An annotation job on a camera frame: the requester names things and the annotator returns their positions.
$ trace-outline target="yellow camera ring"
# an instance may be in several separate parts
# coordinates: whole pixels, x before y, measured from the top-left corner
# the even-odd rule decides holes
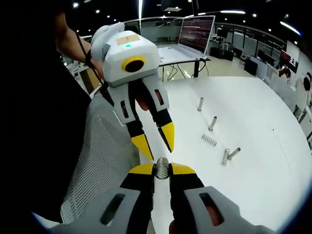
[[[121,69],[125,72],[133,73],[139,71],[145,64],[145,58],[142,56],[134,56],[125,60]]]

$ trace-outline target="ceiling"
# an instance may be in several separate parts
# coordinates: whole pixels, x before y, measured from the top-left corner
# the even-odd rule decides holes
[[[188,0],[176,1],[178,2],[177,6],[182,10],[168,14],[168,12],[161,11],[160,6],[157,6],[161,0],[143,0],[142,18],[163,15],[184,17],[193,14],[191,2]],[[79,34],[82,36],[92,35],[99,27],[106,24],[138,19],[138,0],[91,0],[88,3],[84,3],[83,0],[75,0],[75,2],[79,3],[79,6],[69,10],[66,13],[66,19],[68,25],[74,30],[79,30]],[[268,32],[284,41],[297,41],[298,46],[311,49],[311,43],[307,43],[312,41],[311,13],[308,6],[304,7],[304,3],[306,4],[303,0],[198,0],[198,11],[200,13],[216,12],[211,13],[216,15],[216,22],[246,25]],[[246,14],[222,14],[219,12],[220,10],[243,10]],[[280,21],[296,28],[302,36],[300,37],[282,26]]]

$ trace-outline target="floor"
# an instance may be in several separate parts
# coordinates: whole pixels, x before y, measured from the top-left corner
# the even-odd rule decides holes
[[[202,69],[204,63],[201,62],[199,65],[199,77],[211,76],[211,77],[254,77],[244,70],[244,65],[241,64],[241,60],[238,58],[233,58],[233,61],[228,61],[225,59],[218,59],[215,57],[208,57],[211,61],[206,62],[206,68]],[[164,66],[164,81],[191,78],[194,73],[194,62],[179,64],[181,71],[178,66]],[[158,68],[158,73],[162,77],[162,67]]]

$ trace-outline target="coil spring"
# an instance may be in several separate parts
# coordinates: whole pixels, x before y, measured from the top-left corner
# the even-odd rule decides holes
[[[222,166],[226,166],[226,164],[228,163],[229,153],[230,153],[230,149],[226,148],[224,150],[223,159],[222,159],[222,162],[221,162]]]
[[[208,142],[209,144],[216,146],[217,142],[212,139],[210,136],[207,136],[206,134],[203,134],[203,136],[201,137],[205,142]]]
[[[156,164],[156,178],[167,179],[169,177],[169,162],[167,158],[160,157]]]

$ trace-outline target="black strap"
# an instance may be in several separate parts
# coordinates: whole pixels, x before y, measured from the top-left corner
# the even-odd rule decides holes
[[[87,55],[87,53],[86,53],[86,51],[85,51],[85,49],[84,49],[84,47],[83,47],[83,45],[82,45],[82,42],[81,42],[81,40],[80,40],[80,37],[79,37],[79,35],[78,35],[77,33],[76,33],[76,37],[77,37],[77,40],[78,40],[78,42],[79,42],[79,45],[80,45],[80,47],[81,47],[81,49],[82,49],[82,51],[83,51],[83,54],[84,54],[84,56],[85,56],[86,64],[93,70],[93,72],[94,72],[94,74],[96,75],[96,78],[99,80],[100,84],[101,84],[102,86],[104,86],[103,81],[102,81],[101,78],[98,76],[97,72],[95,71],[94,65],[91,63],[91,50],[89,50],[89,52],[88,52],[89,55]]]

